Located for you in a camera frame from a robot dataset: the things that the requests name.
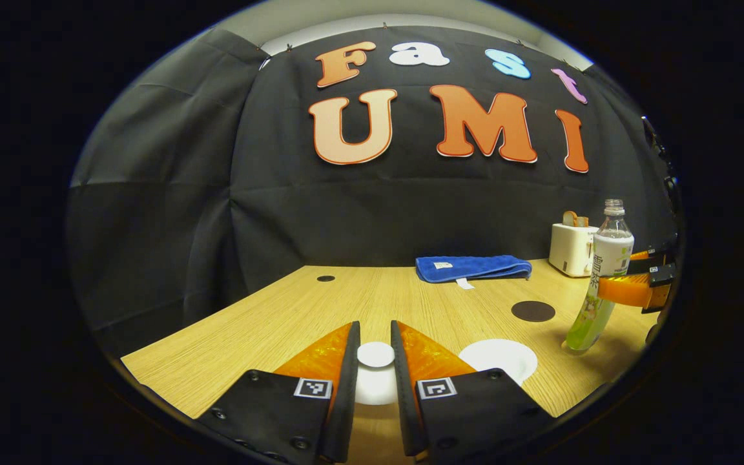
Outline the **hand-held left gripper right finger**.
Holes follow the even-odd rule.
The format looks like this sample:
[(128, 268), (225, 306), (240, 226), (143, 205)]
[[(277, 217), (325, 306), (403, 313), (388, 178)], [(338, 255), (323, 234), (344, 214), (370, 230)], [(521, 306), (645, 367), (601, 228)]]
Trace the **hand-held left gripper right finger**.
[(391, 322), (402, 446), (414, 459), (522, 459), (555, 418), (500, 368), (477, 370)]

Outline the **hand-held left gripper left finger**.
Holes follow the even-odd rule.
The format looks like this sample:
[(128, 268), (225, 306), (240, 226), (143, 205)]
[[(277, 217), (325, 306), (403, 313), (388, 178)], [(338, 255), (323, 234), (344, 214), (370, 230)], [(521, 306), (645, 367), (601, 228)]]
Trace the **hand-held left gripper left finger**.
[(260, 462), (343, 463), (353, 429), (359, 346), (360, 324), (354, 321), (272, 373), (249, 369), (198, 422)]

